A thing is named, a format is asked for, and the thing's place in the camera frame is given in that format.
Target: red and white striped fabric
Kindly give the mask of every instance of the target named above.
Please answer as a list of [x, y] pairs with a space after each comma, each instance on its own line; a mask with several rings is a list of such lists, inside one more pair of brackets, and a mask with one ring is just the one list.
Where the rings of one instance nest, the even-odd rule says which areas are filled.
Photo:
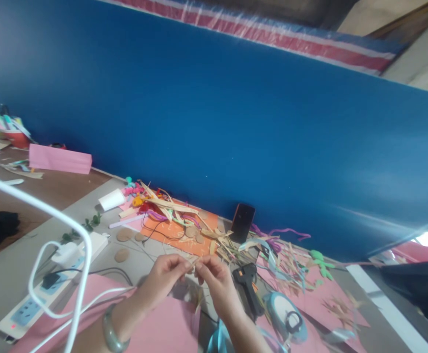
[[102, 0], [304, 55], [370, 75], [381, 74], [404, 46], [275, 21], [183, 0]]

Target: table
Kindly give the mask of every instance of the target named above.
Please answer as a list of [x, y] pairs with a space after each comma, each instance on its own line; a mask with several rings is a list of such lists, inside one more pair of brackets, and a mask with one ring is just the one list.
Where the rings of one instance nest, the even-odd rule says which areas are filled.
[[[14, 150], [11, 146], [0, 151], [1, 164], [27, 158], [27, 151]], [[11, 173], [0, 167], [0, 180], [24, 179], [24, 183], [17, 185], [18, 189], [39, 198], [59, 210], [63, 210], [111, 179], [110, 176], [95, 170], [91, 170], [88, 175], [48, 170], [41, 170], [41, 172], [44, 172], [42, 179], [31, 179]], [[21, 221], [18, 233], [6, 238], [0, 244], [0, 251], [51, 218], [47, 213], [21, 200], [10, 197], [1, 191], [0, 211], [19, 213]]]
[[[116, 178], [112, 178], [97, 189], [89, 192], [86, 196], [76, 201], [71, 206], [64, 210], [64, 213], [72, 216], [76, 220], [84, 220], [88, 216], [96, 213], [99, 208], [98, 198], [108, 194], [116, 188], [123, 187], [124, 183]], [[119, 209], [113, 209], [105, 212], [101, 219], [101, 224], [95, 228], [98, 233], [108, 233], [111, 235], [109, 245], [102, 251], [102, 253], [92, 263], [91, 270], [100, 270], [108, 267], [120, 267], [125, 270], [134, 284], [139, 283], [150, 271], [153, 261], [156, 256], [163, 253], [179, 253], [182, 256], [187, 256], [186, 253], [179, 251], [167, 245], [163, 245], [155, 240], [146, 242], [143, 248], [141, 244], [135, 241], [128, 241], [121, 243], [117, 241], [116, 234], [118, 228], [108, 229], [108, 225], [116, 222], [119, 217]], [[38, 250], [41, 246], [49, 240], [58, 240], [62, 234], [67, 232], [66, 225], [57, 221], [54, 218], [49, 219], [32, 234], [37, 233], [35, 237], [23, 237], [0, 252], [0, 320], [12, 309], [14, 306], [27, 294], [26, 283], [37, 256]], [[123, 263], [116, 263], [114, 261], [115, 253], [120, 250], [128, 248], [131, 250], [131, 255]], [[41, 276], [49, 271], [51, 268], [44, 268]], [[124, 279], [116, 273], [108, 273], [108, 277], [120, 281], [125, 284]], [[395, 334], [393, 329], [379, 313], [376, 307], [365, 297], [364, 292], [354, 282], [351, 275], [344, 271], [333, 271], [333, 276], [342, 288], [348, 289], [357, 300], [365, 301], [367, 305], [363, 306], [360, 311], [365, 319], [370, 323], [371, 328], [362, 328], [359, 332], [360, 339], [363, 346], [368, 352], [402, 352], [407, 353], [409, 349], [403, 341]], [[197, 285], [197, 280], [193, 275], [188, 276], [187, 283]], [[206, 284], [203, 285], [203, 291], [208, 294]], [[65, 301], [71, 295], [71, 291], [67, 297], [62, 299], [60, 305], [64, 305]], [[172, 294], [174, 297], [183, 299], [186, 296], [185, 287], [177, 287]], [[207, 312], [214, 319], [217, 315], [212, 305], [212, 299], [208, 296], [202, 304], [203, 311]], [[208, 319], [206, 315], [201, 315], [200, 331], [199, 331], [199, 352], [204, 350], [212, 332], [214, 331], [214, 323]], [[0, 353], [5, 353], [10, 349], [10, 346], [4, 341], [0, 340]]]

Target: white cable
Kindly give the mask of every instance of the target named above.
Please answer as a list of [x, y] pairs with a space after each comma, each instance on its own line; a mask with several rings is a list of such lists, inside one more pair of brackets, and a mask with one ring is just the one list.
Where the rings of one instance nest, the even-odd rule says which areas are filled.
[[55, 245], [59, 249], [62, 246], [58, 242], [49, 241], [41, 247], [41, 250], [39, 250], [39, 254], [37, 255], [36, 261], [34, 262], [34, 266], [32, 267], [31, 276], [29, 277], [29, 281], [27, 282], [27, 291], [29, 292], [29, 296], [42, 308], [42, 310], [44, 310], [44, 312], [47, 315], [49, 315], [51, 318], [54, 318], [54, 319], [61, 319], [61, 318], [64, 318], [64, 317], [71, 315], [74, 311], [70, 311], [70, 312], [65, 313], [65, 314], [56, 314], [52, 310], [50, 310], [47, 306], [45, 306], [45, 304], [36, 295], [36, 292], [34, 292], [34, 285], [33, 284], [34, 284], [34, 278], [35, 278], [36, 272], [37, 272], [37, 267], [39, 266], [39, 263], [41, 262], [41, 258], [44, 255], [45, 249], [49, 245]]
[[[95, 299], [93, 299], [87, 306], [85, 306], [83, 308], [83, 310], [81, 311], [82, 313], [85, 312], [87, 309], [89, 309], [90, 307], [93, 306], [93, 304], [101, 297], [105, 296], [106, 294], [109, 293], [113, 293], [113, 292], [120, 292], [120, 291], [130, 291], [132, 289], [134, 289], [135, 287], [126, 287], [126, 288], [113, 288], [113, 289], [108, 289], [107, 291], [101, 293], [100, 295], [98, 295]], [[122, 295], [124, 293], [120, 293], [112, 298], [106, 299], [106, 300], [112, 300], [116, 297], [119, 297], [120, 295]], [[47, 342], [49, 342], [52, 338], [54, 338], [56, 335], [58, 335], [59, 332], [61, 332], [64, 328], [66, 328], [71, 322], [73, 321], [73, 319], [68, 320], [66, 323], [62, 324], [59, 328], [57, 328], [54, 332], [52, 332], [49, 336], [46, 337], [46, 339], [44, 339], [41, 343], [39, 343], [30, 353], [36, 353], [39, 349], [41, 349], [41, 347], [43, 347]]]
[[[70, 226], [71, 228], [76, 230], [81, 235], [83, 241], [85, 242], [85, 262], [84, 262], [83, 271], [81, 274], [80, 287], [79, 287], [79, 290], [77, 293], [77, 300], [75, 302], [75, 309], [74, 309], [74, 313], [73, 313], [72, 326], [70, 327], [70, 331], [68, 333], [68, 338], [67, 338], [67, 344], [65, 345], [65, 350], [64, 350], [64, 353], [70, 353], [72, 350], [72, 347], [73, 347], [73, 342], [75, 341], [75, 337], [77, 335], [78, 322], [80, 320], [80, 315], [82, 313], [81, 305], [83, 303], [83, 295], [85, 293], [86, 280], [88, 279], [88, 272], [90, 269], [91, 254], [92, 254], [92, 246], [91, 246], [90, 237], [89, 237], [88, 233], [86, 232], [86, 230], [80, 224], [75, 222], [73, 219], [71, 219], [67, 215], [64, 215], [59, 210], [49, 206], [45, 202], [38, 200], [34, 196], [26, 194], [25, 192], [22, 192], [21, 190], [18, 190], [18, 189], [14, 188], [10, 185], [6, 185], [2, 181], [0, 181], [0, 190], [6, 192], [7, 194], [10, 194], [10, 195], [16, 197], [17, 199], [20, 199], [24, 202], [27, 202], [30, 205], [33, 205], [34, 207], [37, 207], [37, 208], [43, 210], [44, 212], [50, 214], [51, 216], [54, 216], [55, 218], [61, 220], [63, 223], [67, 224], [68, 226]], [[42, 253], [43, 253], [43, 249], [41, 249], [41, 251], [39, 252], [39, 255], [40, 255], [39, 260], [42, 257]], [[32, 283], [34, 280], [33, 275], [34, 275], [35, 271], [37, 270], [37, 265], [38, 265], [38, 262], [34, 263], [34, 267], [32, 269], [32, 276], [31, 276], [29, 283], [28, 283], [29, 295], [34, 299], [34, 301], [37, 304], [39, 304], [39, 306], [41, 306], [41, 308], [44, 309], [45, 313], [47, 313], [48, 315], [53, 315], [54, 313], [52, 313], [47, 307], [42, 305], [41, 301], [34, 294], [34, 291], [32, 288]]]

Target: red cup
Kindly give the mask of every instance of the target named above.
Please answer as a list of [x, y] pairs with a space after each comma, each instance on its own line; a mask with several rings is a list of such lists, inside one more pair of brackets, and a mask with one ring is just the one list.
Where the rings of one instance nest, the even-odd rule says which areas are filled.
[[19, 130], [1, 130], [6, 138], [11, 142], [14, 147], [28, 149], [30, 141], [26, 135]]

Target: smartphone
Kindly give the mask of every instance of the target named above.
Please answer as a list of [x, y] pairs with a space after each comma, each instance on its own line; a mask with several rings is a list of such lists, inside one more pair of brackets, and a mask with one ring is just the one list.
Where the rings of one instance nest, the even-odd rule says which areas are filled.
[[248, 232], [253, 223], [253, 217], [255, 216], [255, 208], [239, 203], [237, 210], [235, 211], [234, 220], [232, 221], [231, 231], [234, 232], [230, 235], [230, 238], [237, 243], [245, 243], [247, 240]]

